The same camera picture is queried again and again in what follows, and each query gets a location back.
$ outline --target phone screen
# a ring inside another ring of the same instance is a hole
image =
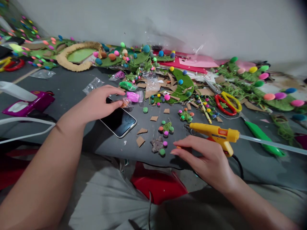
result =
[[[137,121],[122,108],[116,109],[109,116],[100,119],[116,136],[122,137]]]

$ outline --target hand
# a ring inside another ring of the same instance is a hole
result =
[[[125,95],[118,88],[105,85],[91,91],[82,101],[72,107],[61,119],[72,121],[75,124],[86,125],[88,122],[98,120],[110,115],[122,105],[122,101],[106,103],[110,94]]]
[[[174,142],[175,146],[192,148],[202,157],[195,157],[184,149],[173,149],[171,154],[186,161],[194,171],[216,190],[229,193],[235,188],[237,176],[231,170],[220,144],[196,136]]]

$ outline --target black cable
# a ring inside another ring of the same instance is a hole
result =
[[[241,162],[239,161],[238,157],[236,155],[232,155],[232,157],[238,162],[239,168],[240,168],[240,177],[242,180],[244,180],[244,174],[243,174],[243,167],[241,165]]]

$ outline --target yellow hot glue gun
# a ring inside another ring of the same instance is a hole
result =
[[[219,126],[207,125],[202,123],[190,123],[186,125],[194,131],[209,136],[208,140],[219,143],[227,157],[233,155],[233,149],[229,142],[237,142],[240,136],[240,132],[234,129],[221,129]]]

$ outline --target green pom-pom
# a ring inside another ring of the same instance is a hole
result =
[[[164,156],[164,155],[165,155],[165,149],[160,149],[159,154],[160,154],[161,156]]]
[[[238,60],[238,57],[233,57],[232,59],[230,59],[231,63],[235,63]]]
[[[269,69],[269,66],[268,65],[263,65],[263,66],[261,66],[260,68],[259,68],[259,70],[261,71],[261,72],[265,72],[265,71],[267,71]]]
[[[257,82],[255,82],[255,84],[254,84],[255,87],[261,87],[261,86],[263,86],[263,85],[264,85],[264,82],[263,82],[263,81],[257,81]]]

